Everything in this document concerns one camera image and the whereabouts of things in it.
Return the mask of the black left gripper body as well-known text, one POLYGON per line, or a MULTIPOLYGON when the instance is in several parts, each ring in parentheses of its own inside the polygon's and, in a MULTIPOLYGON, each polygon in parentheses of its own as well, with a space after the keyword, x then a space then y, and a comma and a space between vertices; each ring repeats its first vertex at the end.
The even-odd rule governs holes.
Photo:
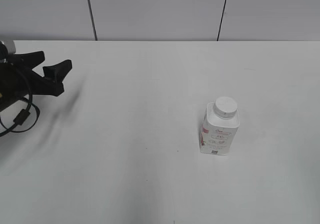
POLYGON ((52 81, 33 71, 44 61, 45 53, 36 51, 9 55, 7 61, 0 64, 1 111, 29 93, 58 97, 64 92, 63 81, 52 81))

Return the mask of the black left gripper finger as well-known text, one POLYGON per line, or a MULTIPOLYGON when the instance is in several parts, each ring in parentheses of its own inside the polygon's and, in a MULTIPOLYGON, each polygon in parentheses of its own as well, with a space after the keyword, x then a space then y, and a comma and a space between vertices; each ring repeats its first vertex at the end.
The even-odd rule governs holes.
POLYGON ((53 82, 63 82, 72 68, 72 61, 67 59, 52 66, 44 66, 43 73, 45 78, 53 82))

